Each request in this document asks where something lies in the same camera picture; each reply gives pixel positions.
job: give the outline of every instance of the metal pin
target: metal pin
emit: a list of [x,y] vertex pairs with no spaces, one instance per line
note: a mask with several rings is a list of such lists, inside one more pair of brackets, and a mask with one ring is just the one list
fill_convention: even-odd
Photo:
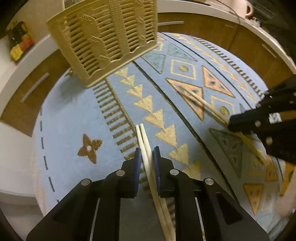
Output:
[[207,179],[205,180],[205,183],[208,184],[208,185],[213,185],[213,184],[214,184],[214,180],[211,179],[211,178],[207,178]]
[[255,126],[256,126],[256,127],[261,126],[261,122],[260,122],[259,120],[255,121]]
[[124,170],[118,170],[116,172],[116,175],[118,175],[119,177],[122,177],[126,172]]
[[271,137],[266,137],[266,144],[271,145],[272,144],[272,138]]
[[176,170],[176,169],[172,169],[172,170],[170,170],[170,174],[172,174],[172,175],[176,176],[176,175],[178,175],[178,174],[179,174],[179,171],[178,171],[178,170]]
[[81,181],[81,185],[82,186],[87,186],[88,184],[90,184],[91,183],[91,181],[89,180],[89,179],[83,179],[82,181]]

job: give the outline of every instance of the brown flower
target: brown flower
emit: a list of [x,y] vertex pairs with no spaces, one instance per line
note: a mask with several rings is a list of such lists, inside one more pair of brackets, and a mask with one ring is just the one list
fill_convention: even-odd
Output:
[[90,140],[87,134],[83,134],[83,146],[78,151],[78,156],[87,156],[89,160],[96,164],[96,150],[102,145],[102,140]]

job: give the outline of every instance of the basket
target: basket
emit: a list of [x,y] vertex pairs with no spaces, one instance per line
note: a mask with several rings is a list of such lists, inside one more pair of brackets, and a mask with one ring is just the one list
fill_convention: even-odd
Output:
[[84,0],[46,24],[89,88],[156,47],[157,0]]

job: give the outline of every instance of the round table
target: round table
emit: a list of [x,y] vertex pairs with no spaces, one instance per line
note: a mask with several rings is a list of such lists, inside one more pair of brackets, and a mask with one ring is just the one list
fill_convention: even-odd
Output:
[[[143,123],[152,148],[191,178],[213,178],[273,238],[287,220],[274,211],[281,168],[266,155],[262,166],[240,138],[192,97],[186,86],[226,118],[255,108],[267,90],[263,80],[228,51],[203,39],[159,33],[158,46],[84,89],[76,75],[59,79],[34,130],[38,203],[47,214],[79,181],[104,179],[133,158],[135,125]],[[278,121],[279,115],[271,116]],[[120,239],[164,240],[145,172],[135,199],[122,199]],[[167,200],[174,222],[173,200]]]

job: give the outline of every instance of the wooden cabinet door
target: wooden cabinet door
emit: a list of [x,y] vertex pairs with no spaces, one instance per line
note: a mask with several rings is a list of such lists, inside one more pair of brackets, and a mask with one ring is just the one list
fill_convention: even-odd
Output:
[[281,57],[256,34],[239,26],[229,51],[249,65],[271,88],[292,75]]
[[[28,136],[32,136],[35,121],[43,101],[69,67],[69,63],[60,50],[50,55],[19,86],[6,105],[0,118],[1,121]],[[49,76],[32,91],[25,101],[21,102],[28,90],[46,73]]]
[[184,21],[183,24],[159,26],[159,32],[192,35],[228,50],[238,24],[206,15],[192,13],[159,13],[158,22]]

